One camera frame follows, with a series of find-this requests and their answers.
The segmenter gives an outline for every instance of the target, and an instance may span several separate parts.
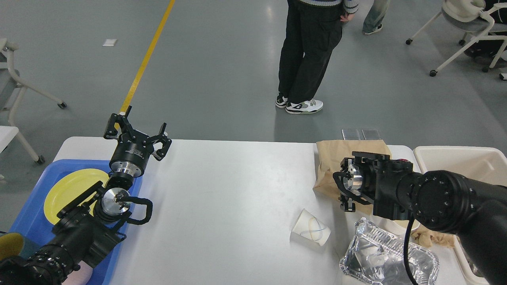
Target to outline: chair wheel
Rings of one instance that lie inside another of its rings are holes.
[[[44,164],[44,162],[46,162],[46,159],[44,158],[44,156],[39,155],[39,160],[36,161],[35,163],[38,165],[41,165],[41,164]]]

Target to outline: paper cup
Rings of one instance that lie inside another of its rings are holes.
[[[386,231],[391,232],[398,236],[405,236],[405,233],[407,231],[407,226],[409,224],[409,221],[399,221],[399,220],[385,220],[385,223],[383,225],[380,225],[381,228],[384,228]],[[417,220],[414,221],[414,225],[412,226],[412,230],[415,230],[419,227],[420,222]]]
[[[10,256],[21,256],[24,259],[32,256],[40,246],[20,233],[0,235],[0,260]]]
[[[317,242],[320,246],[328,240],[331,230],[316,217],[303,209],[292,232]]]

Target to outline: striped sweater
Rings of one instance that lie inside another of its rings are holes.
[[[343,2],[343,7],[348,14],[354,14],[359,8],[359,0],[299,0],[314,6],[336,6]]]

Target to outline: hand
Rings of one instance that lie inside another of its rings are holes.
[[[340,16],[340,21],[348,22],[348,21],[352,20],[352,18],[354,18],[354,15],[355,14],[345,13],[345,15]]]

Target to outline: white plastic bin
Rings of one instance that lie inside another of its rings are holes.
[[[482,182],[507,186],[507,158],[495,148],[432,146],[416,147],[414,155],[422,173],[447,170]],[[488,284],[473,274],[455,237],[454,252],[469,284]]]

